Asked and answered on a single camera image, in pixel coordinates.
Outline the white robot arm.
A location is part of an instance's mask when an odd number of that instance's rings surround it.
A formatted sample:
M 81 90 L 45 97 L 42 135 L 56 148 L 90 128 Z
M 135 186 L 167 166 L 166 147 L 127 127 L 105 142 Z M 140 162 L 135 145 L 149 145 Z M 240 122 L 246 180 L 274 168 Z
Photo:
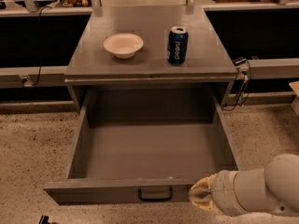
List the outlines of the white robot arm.
M 220 171 L 196 182 L 190 202 L 199 209 L 238 217 L 267 213 L 299 215 L 299 156 L 280 154 L 261 169 Z

